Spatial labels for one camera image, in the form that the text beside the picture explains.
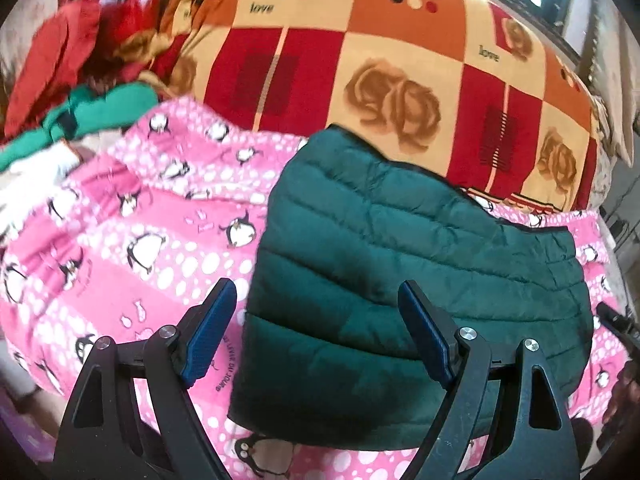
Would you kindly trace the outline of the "dark green puffer jacket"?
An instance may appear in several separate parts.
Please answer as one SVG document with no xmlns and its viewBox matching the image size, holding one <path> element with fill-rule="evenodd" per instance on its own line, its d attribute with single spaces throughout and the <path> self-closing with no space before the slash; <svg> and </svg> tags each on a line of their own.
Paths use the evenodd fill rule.
<svg viewBox="0 0 640 480">
<path fill-rule="evenodd" d="M 562 395 L 577 389 L 593 329 L 570 231 L 495 218 L 434 174 L 331 127 L 270 193 L 230 419 L 298 444 L 419 446 L 444 389 L 398 310 L 408 280 L 491 342 L 536 339 Z"/>
</svg>

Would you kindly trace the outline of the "pink penguin blanket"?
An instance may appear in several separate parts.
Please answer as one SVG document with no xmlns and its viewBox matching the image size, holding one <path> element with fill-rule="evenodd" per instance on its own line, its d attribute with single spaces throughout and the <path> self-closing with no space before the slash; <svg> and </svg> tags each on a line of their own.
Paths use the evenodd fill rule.
<svg viewBox="0 0 640 480">
<path fill-rule="evenodd" d="M 1 325 L 17 361 L 42 388 L 68 398 L 98 338 L 149 338 L 228 278 L 236 307 L 190 396 L 232 477 L 399 478 L 418 447 L 298 444 L 256 434 L 228 415 L 269 196 L 310 138 L 246 132 L 188 98 L 142 116 L 105 153 L 55 185 L 13 233 L 1 261 Z M 530 228 L 565 226 L 572 234 L 593 331 L 582 380 L 566 397 L 570 414 L 596 422 L 627 361 L 596 317 L 599 302 L 614 301 L 597 215 L 526 214 L 475 201 L 495 218 Z"/>
</svg>

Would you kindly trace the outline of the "white cloth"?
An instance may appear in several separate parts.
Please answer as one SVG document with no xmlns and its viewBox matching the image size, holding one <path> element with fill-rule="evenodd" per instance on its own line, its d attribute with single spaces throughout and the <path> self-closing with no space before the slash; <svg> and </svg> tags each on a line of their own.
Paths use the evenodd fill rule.
<svg viewBox="0 0 640 480">
<path fill-rule="evenodd" d="M 81 162 L 78 151 L 58 142 L 9 166 L 10 180 L 1 185 L 2 226 L 23 221 Z"/>
</svg>

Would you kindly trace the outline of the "beige curtain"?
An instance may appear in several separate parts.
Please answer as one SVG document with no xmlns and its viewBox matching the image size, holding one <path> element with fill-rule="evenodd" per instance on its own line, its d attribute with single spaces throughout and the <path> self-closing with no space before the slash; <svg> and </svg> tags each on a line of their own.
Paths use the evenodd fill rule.
<svg viewBox="0 0 640 480">
<path fill-rule="evenodd" d="M 639 43 L 613 0 L 594 4 L 594 92 L 608 113 L 608 152 L 632 167 L 639 135 Z"/>
</svg>

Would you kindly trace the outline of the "teal green garment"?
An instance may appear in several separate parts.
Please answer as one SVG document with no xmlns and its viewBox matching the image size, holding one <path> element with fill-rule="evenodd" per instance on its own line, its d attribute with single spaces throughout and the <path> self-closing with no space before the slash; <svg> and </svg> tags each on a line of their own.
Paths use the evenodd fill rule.
<svg viewBox="0 0 640 480">
<path fill-rule="evenodd" d="M 157 94 L 143 82 L 120 84 L 104 94 L 88 86 L 77 87 L 36 128 L 20 133 L 1 149 L 1 170 L 58 141 L 131 126 L 157 104 Z"/>
</svg>

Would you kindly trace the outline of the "red orange rose blanket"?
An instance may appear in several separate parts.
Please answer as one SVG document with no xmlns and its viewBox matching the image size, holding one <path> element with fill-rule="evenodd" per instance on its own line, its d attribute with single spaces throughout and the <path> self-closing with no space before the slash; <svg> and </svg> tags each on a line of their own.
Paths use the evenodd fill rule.
<svg viewBox="0 0 640 480">
<path fill-rule="evenodd" d="M 587 207 L 589 91 L 489 0 L 169 0 L 141 78 L 240 127 L 339 125 L 389 159 L 540 212 Z"/>
</svg>

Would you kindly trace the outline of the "red ruffled pillow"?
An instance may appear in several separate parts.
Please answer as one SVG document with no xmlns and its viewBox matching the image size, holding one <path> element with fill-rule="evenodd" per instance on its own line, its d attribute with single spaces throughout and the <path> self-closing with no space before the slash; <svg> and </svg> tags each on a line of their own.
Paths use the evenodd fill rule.
<svg viewBox="0 0 640 480">
<path fill-rule="evenodd" d="M 137 78 L 170 44 L 164 0 L 72 0 L 35 32 L 9 94 L 1 141 L 34 128 L 81 84 L 102 91 Z"/>
</svg>

